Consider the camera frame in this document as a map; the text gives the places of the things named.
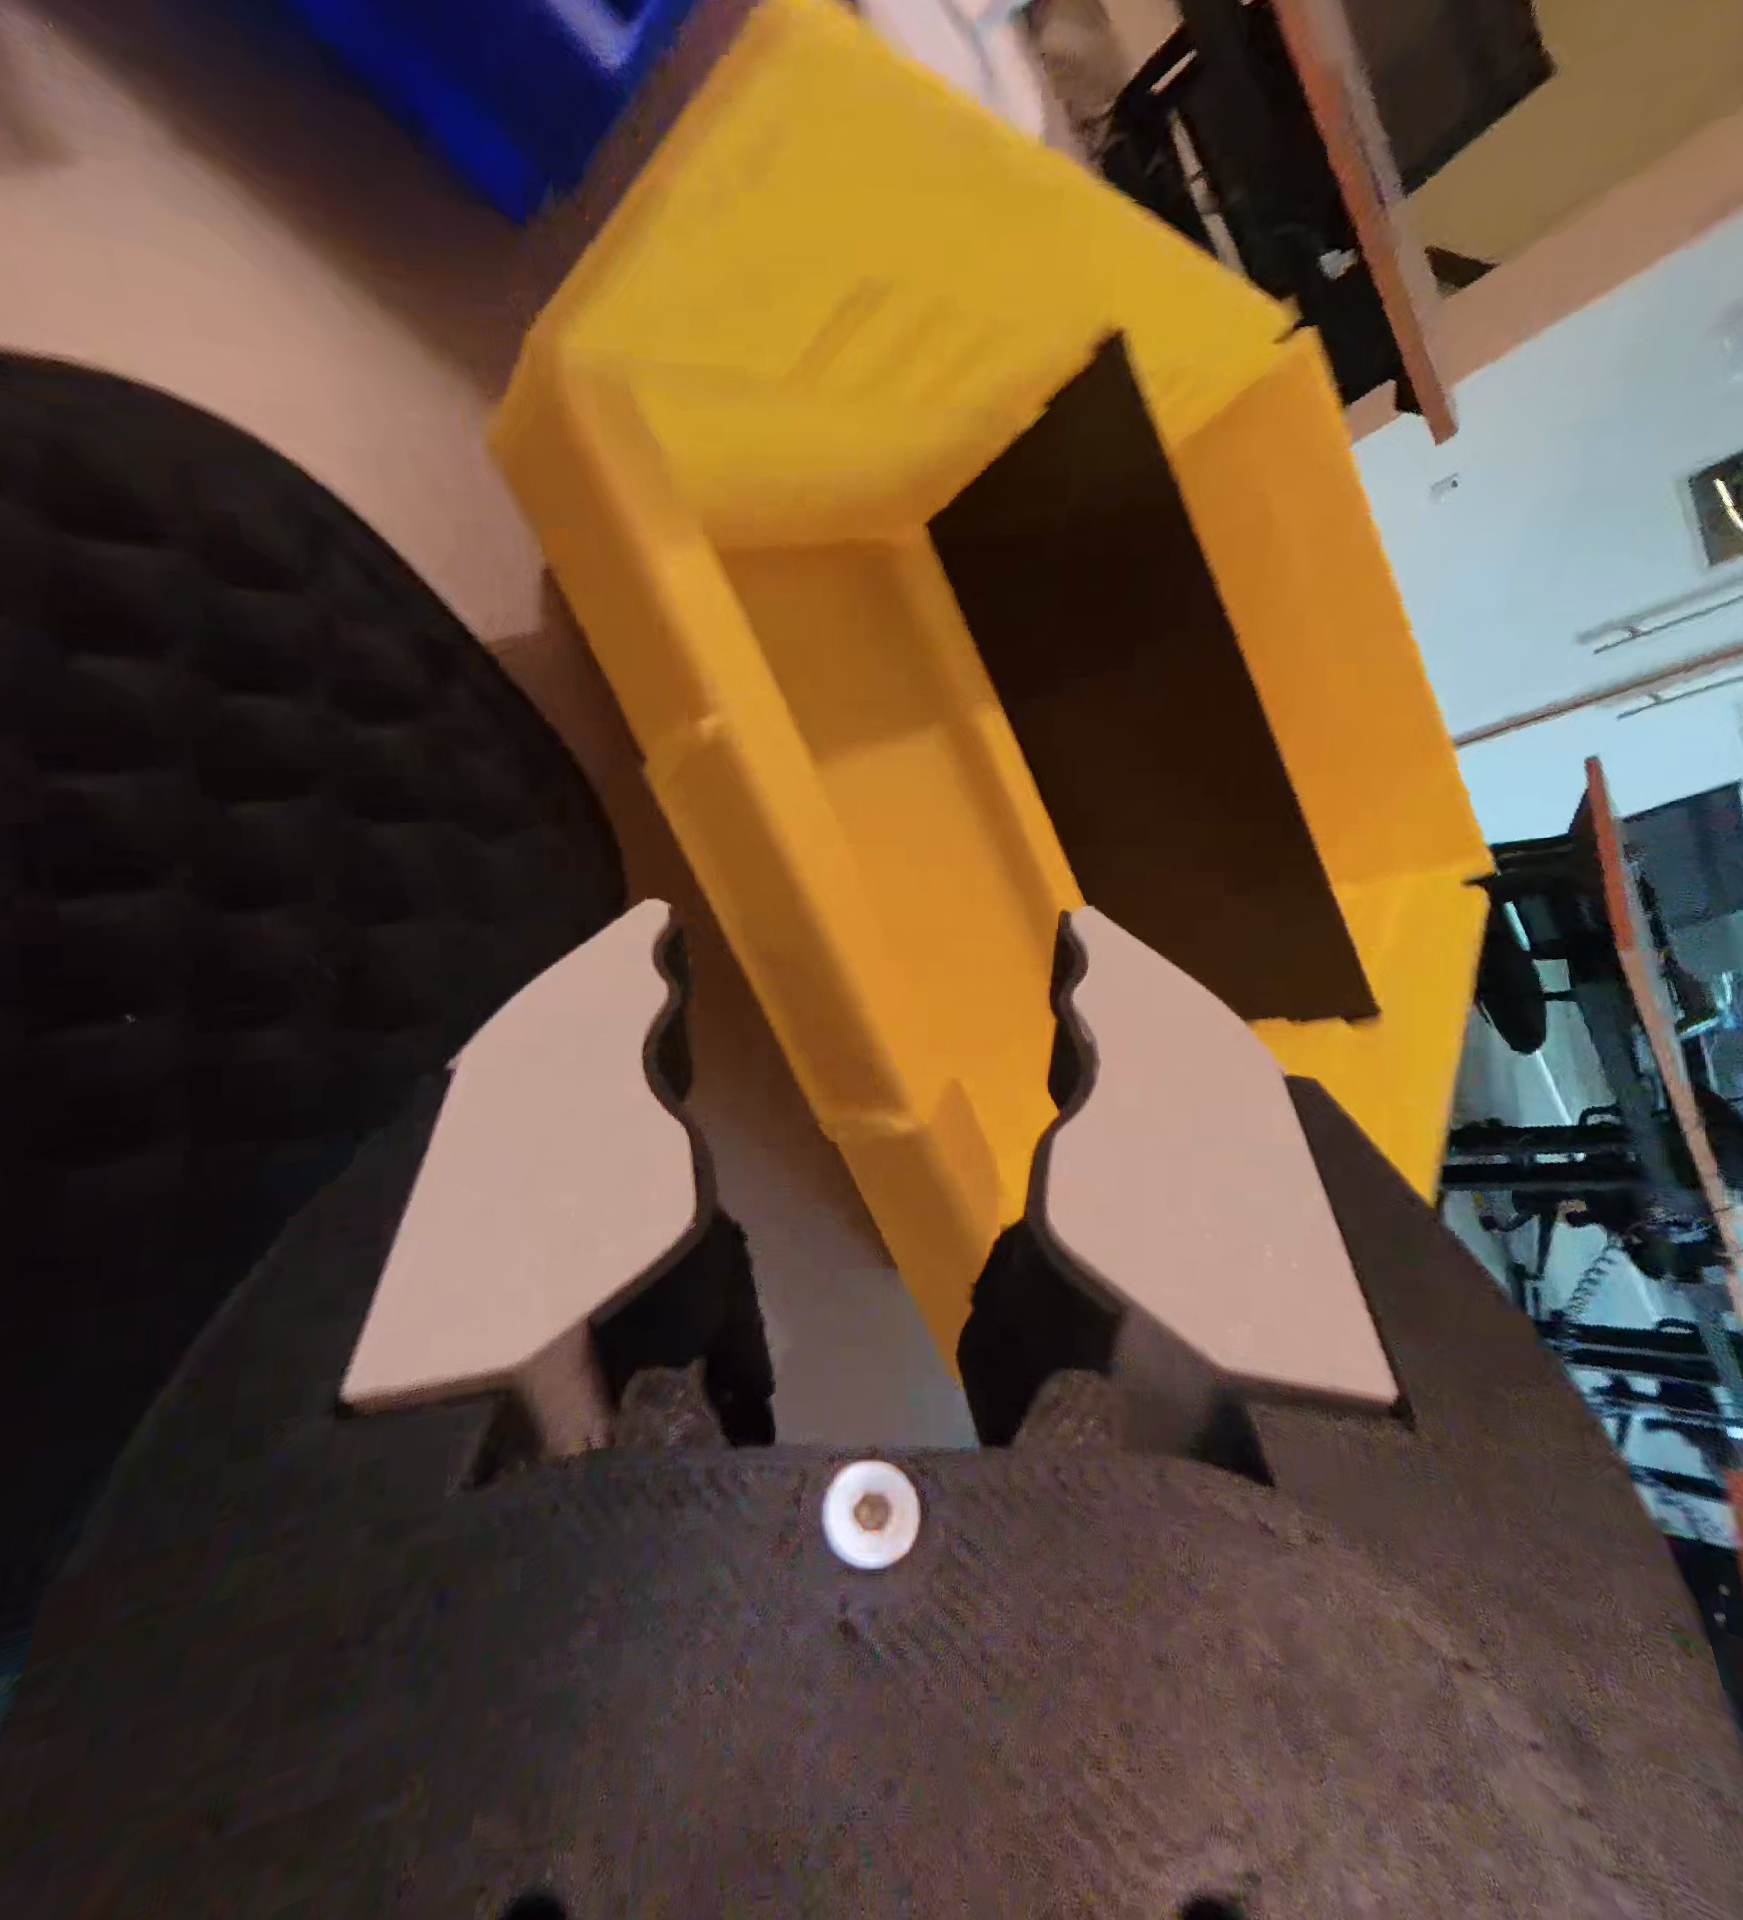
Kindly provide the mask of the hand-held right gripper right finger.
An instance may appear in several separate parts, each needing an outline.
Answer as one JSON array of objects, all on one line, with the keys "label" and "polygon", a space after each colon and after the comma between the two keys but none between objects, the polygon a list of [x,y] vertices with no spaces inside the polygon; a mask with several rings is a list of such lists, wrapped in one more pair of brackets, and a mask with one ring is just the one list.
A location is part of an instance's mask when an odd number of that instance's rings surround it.
[{"label": "hand-held right gripper right finger", "polygon": [[1259,1454],[1259,1409],[1395,1421],[1274,1051],[1094,908],[1061,917],[1049,1006],[1054,1113],[955,1339],[982,1448]]}]

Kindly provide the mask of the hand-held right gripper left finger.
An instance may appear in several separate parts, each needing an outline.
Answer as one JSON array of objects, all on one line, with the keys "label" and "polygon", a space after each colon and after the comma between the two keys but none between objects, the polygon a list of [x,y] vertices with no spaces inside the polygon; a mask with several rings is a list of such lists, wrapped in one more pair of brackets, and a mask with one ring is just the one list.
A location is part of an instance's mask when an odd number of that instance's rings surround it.
[{"label": "hand-held right gripper left finger", "polygon": [[340,1403],[501,1395],[551,1457],[612,1443],[593,1324],[709,1219],[698,1136],[660,1051],[688,985],[665,900],[537,973],[452,1057]]}]

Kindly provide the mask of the wooden desk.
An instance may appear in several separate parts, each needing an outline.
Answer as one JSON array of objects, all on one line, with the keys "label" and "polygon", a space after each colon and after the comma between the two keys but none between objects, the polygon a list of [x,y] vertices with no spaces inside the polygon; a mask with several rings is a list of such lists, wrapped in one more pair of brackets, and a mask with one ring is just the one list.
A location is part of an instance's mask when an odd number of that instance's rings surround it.
[{"label": "wooden desk", "polygon": [[1397,348],[1405,381],[1395,403],[1417,413],[1433,443],[1449,443],[1458,408],[1439,365],[1439,292],[1412,232],[1350,15],[1340,3],[1274,3],[1274,17]]},{"label": "wooden desk", "polygon": [[1666,968],[1650,936],[1644,895],[1633,877],[1620,818],[1610,799],[1606,777],[1599,754],[1582,763],[1582,826],[1589,854],[1595,859],[1599,905],[1612,939],[1612,953],[1620,980],[1629,994],[1633,1016],[1650,1050],[1654,1086],[1675,1123],[1675,1136],[1692,1166],[1692,1187],[1702,1195],[1708,1221],[1724,1245],[1724,1284],[1731,1311],[1743,1328],[1743,1202],[1731,1195],[1708,1139],[1697,1089],[1687,1068],[1684,1044],[1675,1026],[1675,1006],[1666,986]]}]

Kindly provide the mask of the black bin divider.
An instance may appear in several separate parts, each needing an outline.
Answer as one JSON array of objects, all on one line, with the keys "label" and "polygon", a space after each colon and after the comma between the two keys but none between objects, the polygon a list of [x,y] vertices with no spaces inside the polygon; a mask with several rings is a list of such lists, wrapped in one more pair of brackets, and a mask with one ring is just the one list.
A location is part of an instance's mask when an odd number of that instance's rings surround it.
[{"label": "black bin divider", "polygon": [[1121,333],[930,521],[1080,900],[1241,1020],[1373,1020]]}]

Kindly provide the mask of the black foam pad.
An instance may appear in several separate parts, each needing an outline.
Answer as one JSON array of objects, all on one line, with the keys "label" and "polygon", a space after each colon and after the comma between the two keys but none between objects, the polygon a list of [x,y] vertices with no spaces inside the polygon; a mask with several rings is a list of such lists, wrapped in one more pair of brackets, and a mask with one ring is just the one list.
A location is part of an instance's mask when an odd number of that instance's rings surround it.
[{"label": "black foam pad", "polygon": [[626,903],[578,758],[370,524],[0,351],[0,1669],[227,1293]]}]

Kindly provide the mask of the black monitor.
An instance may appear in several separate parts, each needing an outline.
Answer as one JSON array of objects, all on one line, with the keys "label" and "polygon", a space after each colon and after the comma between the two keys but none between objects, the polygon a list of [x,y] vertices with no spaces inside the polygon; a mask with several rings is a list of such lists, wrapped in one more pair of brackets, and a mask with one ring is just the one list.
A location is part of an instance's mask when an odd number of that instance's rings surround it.
[{"label": "black monitor", "polygon": [[1743,912],[1740,780],[1626,815],[1624,839],[1663,931]]}]

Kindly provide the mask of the yellow plastic bin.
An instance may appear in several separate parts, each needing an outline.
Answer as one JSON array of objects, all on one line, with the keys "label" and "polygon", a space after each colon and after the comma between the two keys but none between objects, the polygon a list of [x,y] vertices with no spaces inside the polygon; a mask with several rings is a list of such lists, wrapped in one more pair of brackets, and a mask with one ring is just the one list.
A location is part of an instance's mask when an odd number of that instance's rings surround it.
[{"label": "yellow plastic bin", "polygon": [[928,521],[1111,333],[1381,1003],[1244,1024],[1431,1199],[1491,854],[1317,331],[841,3],[602,153],[497,464],[954,1371],[1087,903]]}]

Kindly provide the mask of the blue plastic bin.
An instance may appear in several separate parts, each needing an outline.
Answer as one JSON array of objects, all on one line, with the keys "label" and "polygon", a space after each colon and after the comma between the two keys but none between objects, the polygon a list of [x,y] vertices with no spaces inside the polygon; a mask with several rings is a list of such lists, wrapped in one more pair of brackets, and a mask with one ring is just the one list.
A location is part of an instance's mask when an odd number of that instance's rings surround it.
[{"label": "blue plastic bin", "polygon": [[283,3],[333,64],[514,227],[565,194],[691,3]]}]

